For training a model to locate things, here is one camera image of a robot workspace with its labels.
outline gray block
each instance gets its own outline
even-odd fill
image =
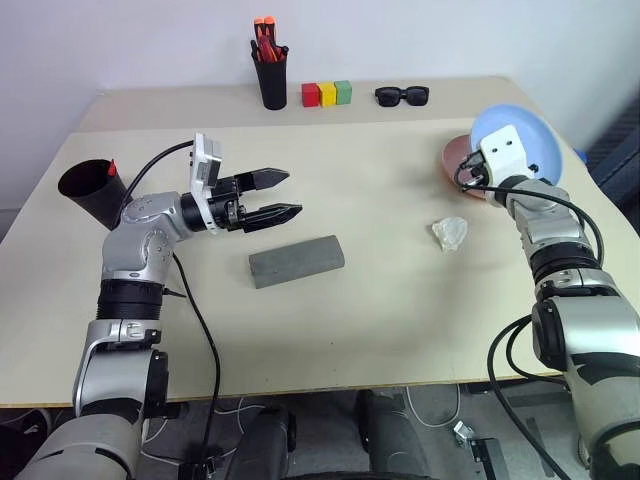
[[[249,265],[256,288],[264,288],[342,268],[344,255],[331,235],[249,255]]]

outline table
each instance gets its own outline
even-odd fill
[[[431,87],[425,108],[382,109],[382,85]],[[222,357],[223,395],[486,379],[496,333],[534,303],[533,280],[506,211],[458,193],[440,170],[447,141],[468,132],[489,105],[524,93],[500,77],[362,82],[353,104],[270,112],[255,86],[110,92],[96,99],[29,197],[0,245],[0,405],[68,405],[87,323],[98,296],[106,230],[57,192],[71,165],[115,158],[125,182],[157,152],[197,131],[221,141],[222,174],[265,166],[288,170],[277,188],[243,197],[255,209],[301,203],[286,225],[252,234],[203,232],[179,244],[194,295]],[[561,186],[600,226],[605,269],[640,307],[640,241],[561,141]],[[158,164],[138,193],[188,190],[188,157]],[[430,225],[469,221],[457,253],[443,253]],[[337,235],[346,266],[256,290],[248,255]],[[168,286],[182,291],[172,270]],[[169,399],[210,395],[213,361],[188,302],[164,301]],[[548,373],[531,335],[515,360]],[[497,359],[500,377],[513,376]]]

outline black sunglasses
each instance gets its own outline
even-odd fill
[[[414,107],[421,107],[429,101],[427,87],[408,87],[405,90],[398,87],[380,87],[376,88],[375,95],[381,107],[395,107],[402,98]]]

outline pen holder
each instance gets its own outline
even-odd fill
[[[269,110],[284,108],[287,105],[287,57],[275,63],[262,63],[252,58],[264,107]]]
[[[109,230],[113,228],[126,190],[115,165],[109,160],[79,163],[67,170],[58,182],[62,195],[76,202]]]

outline yellow cube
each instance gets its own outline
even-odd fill
[[[330,107],[336,104],[337,89],[333,82],[318,83],[320,89],[320,105]]]

